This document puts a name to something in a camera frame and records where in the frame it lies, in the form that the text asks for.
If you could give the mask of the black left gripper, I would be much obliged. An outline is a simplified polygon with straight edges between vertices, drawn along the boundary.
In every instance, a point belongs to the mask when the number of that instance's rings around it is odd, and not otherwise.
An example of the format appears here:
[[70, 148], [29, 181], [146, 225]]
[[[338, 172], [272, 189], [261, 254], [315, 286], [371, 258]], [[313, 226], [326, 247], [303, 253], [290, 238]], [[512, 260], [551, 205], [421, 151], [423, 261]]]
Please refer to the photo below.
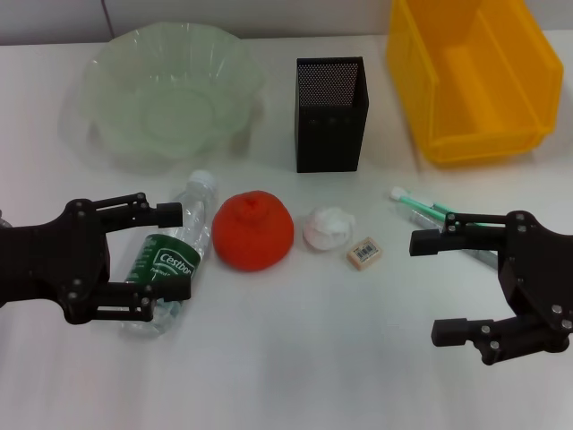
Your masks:
[[46, 224], [3, 228], [1, 304], [48, 300], [61, 306], [70, 324], [151, 321], [159, 299], [191, 298], [191, 277], [107, 283], [110, 256], [104, 227], [182, 225], [181, 203], [152, 207], [139, 192], [95, 202], [73, 200]]

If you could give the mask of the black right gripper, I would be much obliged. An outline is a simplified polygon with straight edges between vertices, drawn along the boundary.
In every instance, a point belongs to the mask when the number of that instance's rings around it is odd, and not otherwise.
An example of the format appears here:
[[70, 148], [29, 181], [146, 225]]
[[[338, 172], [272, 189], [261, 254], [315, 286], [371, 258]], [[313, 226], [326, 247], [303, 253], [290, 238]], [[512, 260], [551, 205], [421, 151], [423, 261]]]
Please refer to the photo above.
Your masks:
[[496, 251], [498, 278], [516, 317], [436, 320], [435, 347], [471, 341], [484, 364], [539, 352], [557, 353], [572, 333], [572, 237], [542, 226], [526, 211], [505, 215], [448, 213], [442, 231], [416, 230], [411, 256], [456, 250]]

